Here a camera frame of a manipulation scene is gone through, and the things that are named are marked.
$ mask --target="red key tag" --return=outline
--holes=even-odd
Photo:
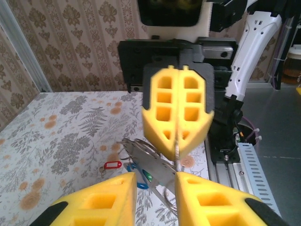
[[[118,169],[122,166],[122,163],[120,161],[108,161],[104,164],[104,168],[106,170],[109,169]]]

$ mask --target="floral tablecloth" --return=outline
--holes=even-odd
[[[40,93],[0,133],[0,226],[25,226],[59,197],[125,173],[99,167],[117,161],[123,138],[143,138],[141,93]],[[208,178],[204,146],[181,160]],[[150,191],[137,192],[137,226],[177,226]]]

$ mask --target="yellow foam gripper pad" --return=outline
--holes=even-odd
[[[177,172],[179,226],[266,226],[245,199],[257,197],[201,177]]]
[[[177,140],[181,159],[204,141],[212,123],[213,67],[146,67],[143,76],[144,136],[171,161]]]
[[[137,181],[133,172],[55,201],[31,226],[133,226]]]

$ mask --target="gray floor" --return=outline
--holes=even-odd
[[[260,129],[257,155],[282,218],[301,225],[301,96],[295,88],[247,89],[244,116]]]

